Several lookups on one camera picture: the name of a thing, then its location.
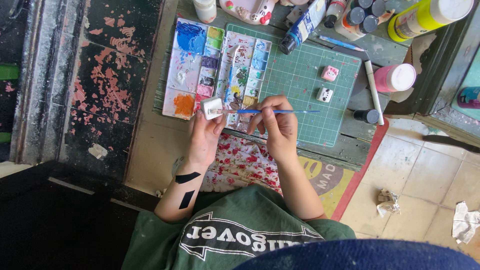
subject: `red floral cloth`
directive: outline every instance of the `red floral cloth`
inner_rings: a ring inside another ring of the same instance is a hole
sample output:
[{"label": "red floral cloth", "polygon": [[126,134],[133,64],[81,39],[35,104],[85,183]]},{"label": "red floral cloth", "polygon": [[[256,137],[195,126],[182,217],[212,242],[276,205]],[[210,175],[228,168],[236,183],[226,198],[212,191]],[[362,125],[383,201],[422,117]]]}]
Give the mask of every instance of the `red floral cloth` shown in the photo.
[{"label": "red floral cloth", "polygon": [[208,167],[200,191],[225,192],[253,183],[282,194],[278,169],[266,146],[222,133],[215,161]]}]

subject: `crumpled paper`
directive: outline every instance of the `crumpled paper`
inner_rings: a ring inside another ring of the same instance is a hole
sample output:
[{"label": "crumpled paper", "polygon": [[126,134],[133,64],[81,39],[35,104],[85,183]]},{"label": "crumpled paper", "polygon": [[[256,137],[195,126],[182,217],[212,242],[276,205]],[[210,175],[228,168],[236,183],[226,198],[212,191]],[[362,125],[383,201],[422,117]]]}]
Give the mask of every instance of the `crumpled paper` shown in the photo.
[{"label": "crumpled paper", "polygon": [[381,193],[378,195],[378,200],[382,202],[381,204],[377,205],[377,210],[382,218],[387,212],[401,214],[400,206],[396,202],[398,201],[397,194],[386,189],[382,189]]},{"label": "crumpled paper", "polygon": [[468,244],[475,234],[475,229],[479,226],[480,212],[469,212],[465,201],[457,203],[452,228],[452,237],[457,238],[456,243]]}]

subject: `forearm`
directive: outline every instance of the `forearm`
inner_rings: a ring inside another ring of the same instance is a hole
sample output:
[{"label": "forearm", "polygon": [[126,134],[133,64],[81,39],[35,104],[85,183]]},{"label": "forearm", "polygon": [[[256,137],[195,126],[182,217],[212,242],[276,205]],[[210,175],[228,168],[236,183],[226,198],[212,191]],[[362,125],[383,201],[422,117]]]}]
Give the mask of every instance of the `forearm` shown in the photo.
[{"label": "forearm", "polygon": [[283,198],[290,211],[302,220],[326,218],[320,198],[308,180],[298,157],[277,162]]},{"label": "forearm", "polygon": [[190,217],[207,168],[186,160],[157,204],[155,214],[163,221]]}]

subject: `black tape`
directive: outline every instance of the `black tape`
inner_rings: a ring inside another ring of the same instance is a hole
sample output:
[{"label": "black tape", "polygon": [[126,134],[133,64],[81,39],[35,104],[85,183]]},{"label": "black tape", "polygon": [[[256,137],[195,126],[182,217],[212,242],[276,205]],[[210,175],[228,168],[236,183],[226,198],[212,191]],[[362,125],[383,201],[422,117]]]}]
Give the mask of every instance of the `black tape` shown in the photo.
[{"label": "black tape", "polygon": [[184,174],[184,175],[176,175],[175,176],[175,182],[177,182],[179,184],[183,184],[183,183],[186,183],[190,180],[193,180],[193,179],[197,178],[198,176],[200,176],[200,174],[198,172],[192,172],[190,174]]},{"label": "black tape", "polygon": [[183,196],[183,199],[181,200],[180,207],[179,209],[184,209],[187,208],[188,205],[190,204],[190,200],[192,199],[193,194],[195,193],[194,190],[185,192],[185,195]]}]

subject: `white paint palette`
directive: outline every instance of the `white paint palette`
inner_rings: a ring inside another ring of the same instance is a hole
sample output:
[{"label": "white paint palette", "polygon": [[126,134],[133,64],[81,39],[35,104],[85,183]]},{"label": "white paint palette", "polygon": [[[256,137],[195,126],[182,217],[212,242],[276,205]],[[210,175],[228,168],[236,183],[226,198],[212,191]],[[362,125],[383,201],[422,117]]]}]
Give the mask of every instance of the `white paint palette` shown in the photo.
[{"label": "white paint palette", "polygon": [[213,95],[224,30],[179,18],[162,114],[190,119]]},{"label": "white paint palette", "polygon": [[[232,78],[229,79],[235,48]],[[228,31],[222,44],[222,58],[215,95],[225,99],[229,86],[228,109],[244,109],[258,102],[272,42]],[[239,117],[236,113],[227,116],[227,127],[245,132],[250,119]]]}]

